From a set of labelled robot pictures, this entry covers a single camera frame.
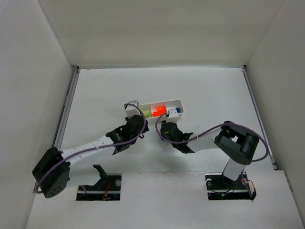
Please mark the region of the light green lego brick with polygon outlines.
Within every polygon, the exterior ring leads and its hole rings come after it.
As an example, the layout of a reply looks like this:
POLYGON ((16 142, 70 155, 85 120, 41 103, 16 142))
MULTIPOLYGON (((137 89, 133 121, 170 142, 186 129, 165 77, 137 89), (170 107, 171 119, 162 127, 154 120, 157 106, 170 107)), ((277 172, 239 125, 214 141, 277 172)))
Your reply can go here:
POLYGON ((142 110, 142 113, 144 114, 144 117, 145 117, 146 119, 152 117, 151 110, 149 110, 149 109, 144 109, 144 110, 142 110))

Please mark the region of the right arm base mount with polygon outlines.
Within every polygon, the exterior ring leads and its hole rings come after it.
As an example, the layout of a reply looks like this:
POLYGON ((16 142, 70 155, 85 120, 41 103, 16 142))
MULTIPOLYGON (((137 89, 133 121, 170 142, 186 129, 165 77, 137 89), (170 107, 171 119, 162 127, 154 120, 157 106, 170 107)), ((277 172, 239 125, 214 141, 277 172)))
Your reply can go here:
POLYGON ((236 181, 232 181, 221 173, 205 174, 208 200, 251 200, 256 196, 253 181, 243 172, 236 181))

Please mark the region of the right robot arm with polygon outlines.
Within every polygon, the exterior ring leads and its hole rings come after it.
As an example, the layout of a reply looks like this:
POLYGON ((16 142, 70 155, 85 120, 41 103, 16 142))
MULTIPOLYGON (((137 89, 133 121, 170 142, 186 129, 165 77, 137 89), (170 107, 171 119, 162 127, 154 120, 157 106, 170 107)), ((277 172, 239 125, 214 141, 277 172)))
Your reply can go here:
POLYGON ((230 121, 195 136, 192 132, 182 132, 176 123, 165 122, 157 129, 161 138, 184 154, 207 149, 221 149, 229 160, 222 175, 236 181, 247 165, 250 165, 259 143, 259 135, 247 127, 230 121))

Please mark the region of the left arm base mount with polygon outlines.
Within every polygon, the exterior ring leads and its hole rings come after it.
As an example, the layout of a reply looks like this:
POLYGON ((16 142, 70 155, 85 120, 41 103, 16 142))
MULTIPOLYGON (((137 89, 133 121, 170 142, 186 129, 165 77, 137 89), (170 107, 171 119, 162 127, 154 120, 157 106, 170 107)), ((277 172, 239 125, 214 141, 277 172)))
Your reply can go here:
POLYGON ((80 185, 76 195, 77 201, 119 201, 121 198, 121 174, 107 174, 100 165, 93 165, 98 172, 92 185, 80 185))

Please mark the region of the white sorting tray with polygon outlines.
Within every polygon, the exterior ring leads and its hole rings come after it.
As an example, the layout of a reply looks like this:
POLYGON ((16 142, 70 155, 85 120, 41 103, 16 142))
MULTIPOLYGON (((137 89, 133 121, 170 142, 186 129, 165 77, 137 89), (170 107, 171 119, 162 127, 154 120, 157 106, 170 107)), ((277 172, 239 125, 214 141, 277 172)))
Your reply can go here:
MULTIPOLYGON (((157 107, 160 107, 160 106, 166 107, 167 111, 170 110, 170 109, 175 109, 176 107, 181 107, 183 109, 183 105, 182 105, 181 100, 170 100, 170 101, 154 102, 154 103, 148 103, 148 104, 139 104, 139 108, 141 110, 149 109, 149 110, 151 110, 152 114, 153 114, 153 112, 156 111, 157 107)), ((170 119, 170 118, 166 117, 166 115, 164 115, 159 121, 160 122, 166 121, 166 122, 175 122, 176 123, 182 117, 183 113, 184 113, 184 109, 183 109, 183 112, 179 114, 178 118, 170 119)), ((151 118, 148 118, 147 120, 150 124, 153 124, 157 121, 157 119, 159 117, 160 116, 151 117, 151 118)))

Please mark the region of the orange dish lego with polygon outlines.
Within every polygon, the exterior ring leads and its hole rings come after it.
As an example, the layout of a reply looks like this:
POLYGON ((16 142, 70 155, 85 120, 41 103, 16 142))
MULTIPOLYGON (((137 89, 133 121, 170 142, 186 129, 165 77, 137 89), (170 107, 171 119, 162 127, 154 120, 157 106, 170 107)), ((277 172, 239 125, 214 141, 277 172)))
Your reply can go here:
POLYGON ((166 107, 160 106, 160 107, 157 107, 156 112, 157 112, 159 115, 162 115, 162 114, 166 113, 167 110, 166 110, 166 107))
POLYGON ((158 117, 158 116, 161 116, 161 113, 155 111, 152 113, 152 117, 158 117))

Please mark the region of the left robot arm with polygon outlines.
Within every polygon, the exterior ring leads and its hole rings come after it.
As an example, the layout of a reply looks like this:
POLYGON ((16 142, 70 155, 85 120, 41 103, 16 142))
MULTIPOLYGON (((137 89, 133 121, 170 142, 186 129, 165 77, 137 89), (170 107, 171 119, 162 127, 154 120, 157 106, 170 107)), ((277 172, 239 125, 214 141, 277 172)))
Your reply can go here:
POLYGON ((55 146, 49 148, 32 171, 36 180, 34 192, 43 194, 45 198, 52 198, 68 186, 76 185, 95 190, 103 188, 108 183, 108 175, 97 163, 98 159, 129 149, 149 130, 148 122, 143 116, 134 115, 125 120, 126 124, 93 142, 64 150, 55 146), (77 175, 77 170, 84 166, 96 169, 97 178, 89 180, 83 173, 77 175))

